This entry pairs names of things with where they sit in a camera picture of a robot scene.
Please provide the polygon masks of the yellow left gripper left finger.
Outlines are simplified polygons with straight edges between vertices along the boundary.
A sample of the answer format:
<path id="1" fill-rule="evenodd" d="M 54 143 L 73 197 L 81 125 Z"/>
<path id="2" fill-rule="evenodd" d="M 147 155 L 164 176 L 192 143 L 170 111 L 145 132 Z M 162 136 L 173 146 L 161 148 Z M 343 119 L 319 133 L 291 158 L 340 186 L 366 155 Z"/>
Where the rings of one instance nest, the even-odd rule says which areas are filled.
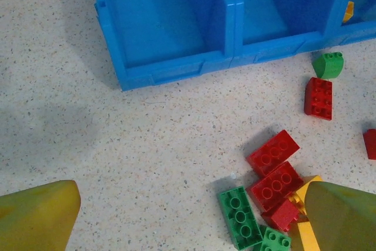
<path id="1" fill-rule="evenodd" d="M 1 196 L 1 250 L 65 250 L 80 204 L 74 180 Z"/>

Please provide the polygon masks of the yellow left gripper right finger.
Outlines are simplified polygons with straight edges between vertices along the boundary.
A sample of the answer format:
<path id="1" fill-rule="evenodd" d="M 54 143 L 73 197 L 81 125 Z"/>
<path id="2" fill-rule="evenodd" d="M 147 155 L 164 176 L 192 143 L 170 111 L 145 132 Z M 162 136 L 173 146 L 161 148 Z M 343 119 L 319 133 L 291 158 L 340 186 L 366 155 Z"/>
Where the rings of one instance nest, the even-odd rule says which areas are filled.
<path id="1" fill-rule="evenodd" d="M 375 250 L 375 195 L 311 182 L 305 208 L 321 250 Z"/>

